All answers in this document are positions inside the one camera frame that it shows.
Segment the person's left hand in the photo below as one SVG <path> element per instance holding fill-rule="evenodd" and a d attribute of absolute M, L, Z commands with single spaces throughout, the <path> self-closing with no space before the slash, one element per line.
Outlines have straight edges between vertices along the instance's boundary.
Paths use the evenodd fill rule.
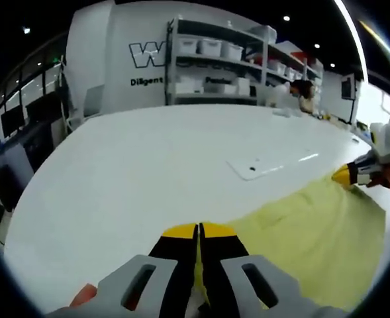
<path fill-rule="evenodd" d="M 70 307 L 82 305 L 97 295 L 97 287 L 85 284 L 70 303 Z"/>

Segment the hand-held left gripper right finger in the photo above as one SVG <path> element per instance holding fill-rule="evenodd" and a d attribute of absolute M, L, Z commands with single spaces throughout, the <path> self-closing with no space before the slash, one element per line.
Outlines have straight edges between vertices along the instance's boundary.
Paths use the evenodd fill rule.
<path fill-rule="evenodd" d="M 346 317 L 302 296 L 298 281 L 251 255 L 231 227 L 200 224 L 203 284 L 213 317 Z"/>

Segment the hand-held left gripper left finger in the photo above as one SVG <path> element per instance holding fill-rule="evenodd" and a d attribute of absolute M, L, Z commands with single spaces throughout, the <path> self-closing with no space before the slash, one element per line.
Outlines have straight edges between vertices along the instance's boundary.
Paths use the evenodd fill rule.
<path fill-rule="evenodd" d="M 194 283 L 198 226 L 174 226 L 148 255 L 136 255 L 103 278 L 97 293 L 49 317 L 184 317 Z"/>

